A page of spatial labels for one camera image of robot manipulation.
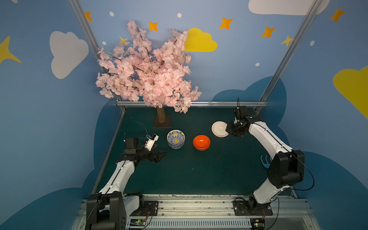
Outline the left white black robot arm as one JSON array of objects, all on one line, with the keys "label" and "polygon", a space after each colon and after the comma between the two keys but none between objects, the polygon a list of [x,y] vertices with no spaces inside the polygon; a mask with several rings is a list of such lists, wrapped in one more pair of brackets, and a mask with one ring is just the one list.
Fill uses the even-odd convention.
[{"label": "left white black robot arm", "polygon": [[141,195],[125,196],[123,191],[141,161],[148,159],[158,163],[166,155],[165,151],[152,151],[158,139],[159,136],[153,134],[141,147],[138,138],[126,139],[124,152],[118,157],[112,176],[98,193],[87,199],[86,230],[124,230],[127,218],[143,207]]}]

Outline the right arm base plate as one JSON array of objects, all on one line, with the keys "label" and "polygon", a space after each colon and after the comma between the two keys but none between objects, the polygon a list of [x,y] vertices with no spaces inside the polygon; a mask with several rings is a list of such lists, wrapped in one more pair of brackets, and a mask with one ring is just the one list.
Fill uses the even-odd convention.
[{"label": "right arm base plate", "polygon": [[232,204],[236,216],[273,216],[270,203],[258,204],[252,200],[236,199]]}]

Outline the cream white bowl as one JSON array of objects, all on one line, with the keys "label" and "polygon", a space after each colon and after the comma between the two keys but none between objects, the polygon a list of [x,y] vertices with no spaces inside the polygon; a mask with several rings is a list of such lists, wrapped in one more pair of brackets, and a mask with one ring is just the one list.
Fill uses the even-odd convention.
[{"label": "cream white bowl", "polygon": [[227,124],[223,121],[217,121],[212,124],[211,131],[218,138],[225,138],[229,135],[226,131]]}]

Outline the dark blue patterned bowl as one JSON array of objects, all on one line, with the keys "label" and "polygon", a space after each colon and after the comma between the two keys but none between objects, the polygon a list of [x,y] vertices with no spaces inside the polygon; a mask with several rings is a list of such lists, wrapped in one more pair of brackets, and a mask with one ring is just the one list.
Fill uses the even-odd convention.
[{"label": "dark blue patterned bowl", "polygon": [[177,150],[177,149],[180,149],[180,148],[182,148],[183,146],[169,146],[170,148],[172,148],[172,149],[175,149],[175,150]]}]

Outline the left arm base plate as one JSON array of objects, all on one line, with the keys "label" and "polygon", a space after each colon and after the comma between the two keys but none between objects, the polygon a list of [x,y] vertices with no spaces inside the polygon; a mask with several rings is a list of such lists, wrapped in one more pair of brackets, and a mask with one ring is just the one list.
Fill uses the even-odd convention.
[{"label": "left arm base plate", "polygon": [[132,216],[157,216],[158,215],[158,201],[145,201],[143,206],[140,206],[134,211]]}]

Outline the yellow blue patterned bowl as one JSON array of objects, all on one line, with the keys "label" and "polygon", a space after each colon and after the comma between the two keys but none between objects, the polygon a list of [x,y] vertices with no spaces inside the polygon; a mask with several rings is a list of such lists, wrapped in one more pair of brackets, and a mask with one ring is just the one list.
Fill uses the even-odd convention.
[{"label": "yellow blue patterned bowl", "polygon": [[185,134],[181,130],[171,130],[167,134],[167,141],[185,141]]}]

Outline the orange plastic bowl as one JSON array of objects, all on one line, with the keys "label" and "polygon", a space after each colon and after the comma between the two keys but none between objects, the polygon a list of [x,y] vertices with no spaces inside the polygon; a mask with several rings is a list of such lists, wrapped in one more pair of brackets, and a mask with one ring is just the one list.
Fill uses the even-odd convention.
[{"label": "orange plastic bowl", "polygon": [[193,146],[197,150],[207,150],[211,145],[210,138],[206,135],[198,135],[193,139]]}]

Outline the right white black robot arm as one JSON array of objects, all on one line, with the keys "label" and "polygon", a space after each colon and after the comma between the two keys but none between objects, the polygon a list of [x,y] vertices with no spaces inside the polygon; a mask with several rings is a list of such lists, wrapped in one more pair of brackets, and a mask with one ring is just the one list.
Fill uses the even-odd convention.
[{"label": "right white black robot arm", "polygon": [[272,215],[270,203],[279,193],[303,181],[305,155],[285,144],[259,116],[251,115],[246,106],[237,106],[235,120],[226,132],[233,137],[254,136],[268,152],[271,164],[267,179],[253,191],[246,202],[246,212],[253,216]]}]

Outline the blue white floral bowl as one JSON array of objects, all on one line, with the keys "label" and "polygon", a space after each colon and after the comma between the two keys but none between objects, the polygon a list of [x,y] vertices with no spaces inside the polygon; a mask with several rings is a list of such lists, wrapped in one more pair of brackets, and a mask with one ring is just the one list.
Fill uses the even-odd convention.
[{"label": "blue white floral bowl", "polygon": [[185,141],[167,141],[168,145],[170,146],[183,146],[185,144]]}]

